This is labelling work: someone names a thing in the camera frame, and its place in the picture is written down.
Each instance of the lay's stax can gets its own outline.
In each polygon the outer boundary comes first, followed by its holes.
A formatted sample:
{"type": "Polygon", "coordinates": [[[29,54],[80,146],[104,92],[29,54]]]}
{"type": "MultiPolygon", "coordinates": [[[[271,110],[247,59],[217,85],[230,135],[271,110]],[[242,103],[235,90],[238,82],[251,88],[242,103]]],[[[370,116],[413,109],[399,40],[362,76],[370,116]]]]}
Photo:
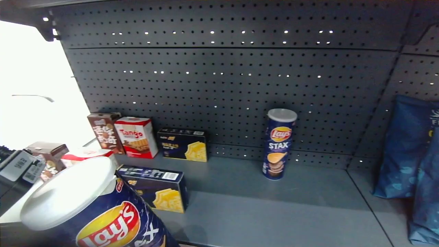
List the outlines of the lay's stax can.
{"type": "Polygon", "coordinates": [[[31,230],[50,230],[63,246],[179,246],[107,157],[58,173],[26,200],[20,218],[31,230]]]}
{"type": "Polygon", "coordinates": [[[284,176],[297,114],[288,109],[278,108],[268,111],[268,118],[262,172],[268,179],[278,180],[284,176]]]}

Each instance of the cardboard box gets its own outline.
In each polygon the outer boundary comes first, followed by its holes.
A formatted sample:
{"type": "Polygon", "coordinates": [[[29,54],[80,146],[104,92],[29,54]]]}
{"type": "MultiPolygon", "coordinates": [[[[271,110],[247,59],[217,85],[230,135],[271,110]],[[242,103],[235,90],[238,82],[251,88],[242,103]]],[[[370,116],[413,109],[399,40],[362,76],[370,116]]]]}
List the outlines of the cardboard box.
{"type": "Polygon", "coordinates": [[[71,167],[72,165],[80,161],[100,156],[110,158],[113,165],[115,166],[115,169],[119,168],[119,163],[116,160],[116,155],[114,155],[112,150],[108,149],[91,149],[87,147],[79,148],[63,155],[63,157],[61,158],[61,162],[65,165],[65,167],[71,167]]]}
{"type": "Polygon", "coordinates": [[[125,154],[114,127],[114,122],[120,117],[120,113],[92,113],[87,118],[101,148],[113,150],[114,153],[125,154]]]}
{"type": "Polygon", "coordinates": [[[46,164],[40,176],[43,181],[49,180],[55,174],[65,169],[64,164],[61,162],[61,157],[68,152],[65,144],[35,142],[26,149],[29,149],[33,156],[46,164]]]}
{"type": "Polygon", "coordinates": [[[207,161],[205,131],[165,127],[158,131],[157,137],[163,157],[207,161]]]}
{"type": "Polygon", "coordinates": [[[151,119],[127,116],[117,120],[115,127],[127,156],[152,159],[157,154],[151,119]]]}
{"type": "Polygon", "coordinates": [[[119,173],[150,207],[178,213],[186,210],[188,193],[183,172],[124,165],[119,173]]]}

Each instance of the gray metal shelf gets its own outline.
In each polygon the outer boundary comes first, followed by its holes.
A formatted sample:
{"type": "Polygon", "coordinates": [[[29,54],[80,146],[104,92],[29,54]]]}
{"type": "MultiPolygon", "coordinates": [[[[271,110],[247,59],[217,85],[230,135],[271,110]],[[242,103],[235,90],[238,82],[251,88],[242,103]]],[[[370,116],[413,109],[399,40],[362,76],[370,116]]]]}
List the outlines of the gray metal shelf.
{"type": "Polygon", "coordinates": [[[344,170],[290,165],[283,179],[270,181],[252,160],[118,160],[185,172],[191,192],[186,213],[156,211],[179,241],[218,247],[392,246],[344,170]]]}
{"type": "Polygon", "coordinates": [[[349,175],[357,185],[367,204],[395,247],[413,247],[408,240],[408,218],[413,203],[410,199],[382,199],[371,194],[374,176],[370,171],[349,170],[349,175]]]}

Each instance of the window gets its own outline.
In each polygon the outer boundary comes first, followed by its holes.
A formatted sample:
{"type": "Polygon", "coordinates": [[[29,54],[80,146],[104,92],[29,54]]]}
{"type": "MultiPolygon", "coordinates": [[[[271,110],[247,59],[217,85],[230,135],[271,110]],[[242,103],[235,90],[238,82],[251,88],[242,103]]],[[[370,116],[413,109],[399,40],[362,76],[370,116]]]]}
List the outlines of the window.
{"type": "Polygon", "coordinates": [[[90,112],[60,41],[25,25],[0,22],[0,30],[0,145],[59,142],[72,150],[92,140],[90,112]]]}

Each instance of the red and white box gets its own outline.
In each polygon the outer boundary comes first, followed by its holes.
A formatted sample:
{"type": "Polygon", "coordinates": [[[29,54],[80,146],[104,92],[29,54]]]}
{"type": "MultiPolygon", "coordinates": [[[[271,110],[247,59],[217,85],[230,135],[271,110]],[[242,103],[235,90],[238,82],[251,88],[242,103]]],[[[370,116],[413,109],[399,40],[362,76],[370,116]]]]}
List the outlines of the red and white box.
{"type": "Polygon", "coordinates": [[[152,159],[157,154],[151,119],[126,116],[114,126],[127,156],[152,159]]]}
{"type": "Polygon", "coordinates": [[[61,157],[61,162],[66,167],[71,167],[80,161],[100,156],[110,158],[115,168],[119,168],[119,163],[116,160],[116,156],[114,155],[113,151],[109,149],[90,149],[86,147],[76,149],[63,155],[63,157],[61,157]]]}

